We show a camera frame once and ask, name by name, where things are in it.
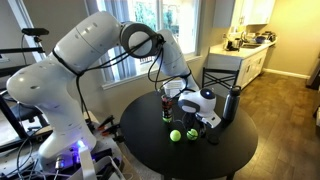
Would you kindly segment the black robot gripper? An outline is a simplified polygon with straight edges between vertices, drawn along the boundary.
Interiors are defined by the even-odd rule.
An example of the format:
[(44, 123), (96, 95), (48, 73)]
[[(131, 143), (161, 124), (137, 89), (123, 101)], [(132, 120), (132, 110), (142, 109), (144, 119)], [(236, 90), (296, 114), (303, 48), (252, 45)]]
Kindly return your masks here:
[(215, 113), (202, 115), (200, 113), (185, 113), (182, 118), (182, 122), (185, 130), (189, 130), (195, 122), (199, 122), (199, 133), (201, 138), (206, 136), (206, 126), (209, 128), (215, 128), (220, 124), (221, 118)]

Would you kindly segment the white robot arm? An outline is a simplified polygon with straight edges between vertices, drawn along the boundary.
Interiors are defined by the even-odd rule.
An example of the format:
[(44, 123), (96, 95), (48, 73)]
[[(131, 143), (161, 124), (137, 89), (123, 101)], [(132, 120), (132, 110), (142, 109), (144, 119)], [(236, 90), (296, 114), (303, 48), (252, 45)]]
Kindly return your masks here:
[(199, 88), (171, 31), (154, 31), (142, 23), (120, 22), (106, 11), (97, 12), (57, 42), (45, 59), (18, 70), (6, 83), (15, 100), (38, 108), (53, 128), (38, 150), (42, 166), (58, 157), (71, 157), (80, 142), (90, 149), (96, 146), (79, 101), (73, 98), (71, 84), (81, 77), (88, 88), (96, 84), (96, 61), (116, 46), (134, 58), (157, 56), (164, 75), (183, 80), (179, 97), (182, 110), (195, 114), (211, 128), (220, 123), (214, 112), (215, 95)]

